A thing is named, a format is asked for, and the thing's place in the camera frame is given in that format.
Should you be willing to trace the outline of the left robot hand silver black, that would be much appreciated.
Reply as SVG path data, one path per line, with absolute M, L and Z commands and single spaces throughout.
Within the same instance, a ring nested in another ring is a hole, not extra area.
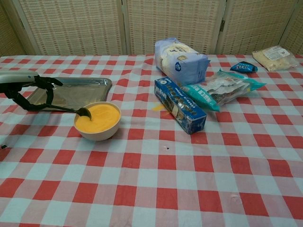
M 0 92 L 28 111 L 39 111 L 49 108 L 53 101 L 53 88 L 55 85 L 62 86 L 63 83 L 52 77 L 41 77 L 32 70 L 0 71 Z M 38 87 L 46 90 L 46 102 L 40 105 L 31 104 L 19 93 L 23 87 Z

